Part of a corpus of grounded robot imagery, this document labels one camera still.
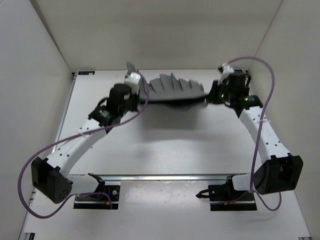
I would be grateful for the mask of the grey pleated skirt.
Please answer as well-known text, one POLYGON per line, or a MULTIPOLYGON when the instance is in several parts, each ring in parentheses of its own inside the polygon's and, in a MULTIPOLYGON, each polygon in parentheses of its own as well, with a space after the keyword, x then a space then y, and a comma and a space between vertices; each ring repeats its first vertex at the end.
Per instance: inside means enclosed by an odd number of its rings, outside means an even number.
POLYGON ((160 74, 147 84, 139 82, 139 103, 163 105, 173 109, 191 110, 206 108, 207 94, 201 83, 192 79, 176 78, 173 73, 160 74))

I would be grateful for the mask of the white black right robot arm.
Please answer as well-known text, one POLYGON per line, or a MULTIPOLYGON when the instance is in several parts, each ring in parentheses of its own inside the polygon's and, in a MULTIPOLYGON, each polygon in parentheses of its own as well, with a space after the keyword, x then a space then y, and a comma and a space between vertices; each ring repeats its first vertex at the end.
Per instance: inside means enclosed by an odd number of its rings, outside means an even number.
POLYGON ((300 178, 303 160, 282 144, 265 115, 265 104, 249 94, 246 73, 236 71, 222 83, 214 80, 206 98, 210 104, 225 104, 235 111, 255 143, 254 156, 261 166, 251 173, 233 175, 224 187, 224 195, 236 200, 243 191, 261 195, 293 191, 300 178))

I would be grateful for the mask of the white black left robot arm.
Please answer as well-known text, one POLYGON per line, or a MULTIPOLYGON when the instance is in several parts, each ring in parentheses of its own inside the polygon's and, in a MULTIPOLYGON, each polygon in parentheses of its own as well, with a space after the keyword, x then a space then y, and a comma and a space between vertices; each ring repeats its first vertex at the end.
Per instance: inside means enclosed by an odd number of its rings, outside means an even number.
POLYGON ((70 171, 96 142, 121 125, 127 112, 142 112, 138 105, 146 91, 143 82, 115 84, 109 96, 101 99, 88 115, 78 134, 60 142, 58 149, 44 159, 35 157, 32 160, 33 186, 55 204, 72 195, 89 194, 93 199, 101 198, 105 192, 101 177, 94 173, 70 175, 70 171))

